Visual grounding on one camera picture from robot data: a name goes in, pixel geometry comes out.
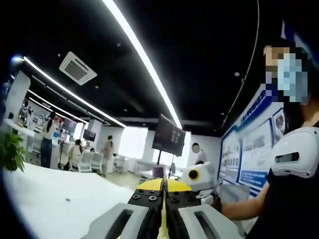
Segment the blue face mask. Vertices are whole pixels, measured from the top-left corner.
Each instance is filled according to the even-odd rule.
[[[302,63],[294,53],[284,53],[284,58],[278,60],[278,90],[289,97],[290,102],[302,105],[309,103],[308,75],[302,72]]]

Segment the robotic arm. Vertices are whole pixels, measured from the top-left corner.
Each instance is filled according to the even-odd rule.
[[[127,204],[94,220],[82,239],[242,239],[236,225],[175,180],[146,181]]]

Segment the white chair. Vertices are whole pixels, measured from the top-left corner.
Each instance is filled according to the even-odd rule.
[[[90,164],[91,164],[92,169],[97,169],[100,171],[100,173],[103,173],[103,171],[102,171],[103,154],[102,153],[94,153]]]
[[[90,152],[83,152],[80,160],[77,161],[70,161],[70,169],[74,171],[74,168],[77,168],[77,171],[81,172],[92,172],[91,168],[91,160],[93,158],[94,153]]]

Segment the black ceiling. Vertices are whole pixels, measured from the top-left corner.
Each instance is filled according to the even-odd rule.
[[[155,84],[128,37],[101,0],[46,1],[28,14],[28,24],[15,51],[74,93],[115,118],[151,120],[170,117]],[[257,32],[257,1],[126,0],[117,6],[135,32],[154,66],[180,120],[193,133],[221,136],[242,112],[264,76],[263,45],[280,36],[281,21],[260,3],[259,38],[245,86],[224,128],[241,79],[247,72]],[[83,86],[59,66],[72,51],[98,76]],[[48,82],[27,64],[21,69],[66,96],[86,111],[106,120]],[[88,114],[45,88],[32,77],[30,89],[79,117]],[[194,121],[208,122],[199,126]],[[141,125],[123,122],[126,125]]]

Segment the ceiling air conditioner vent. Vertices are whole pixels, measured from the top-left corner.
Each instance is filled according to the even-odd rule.
[[[59,69],[79,85],[83,85],[97,76],[90,67],[71,51],[65,56]]]

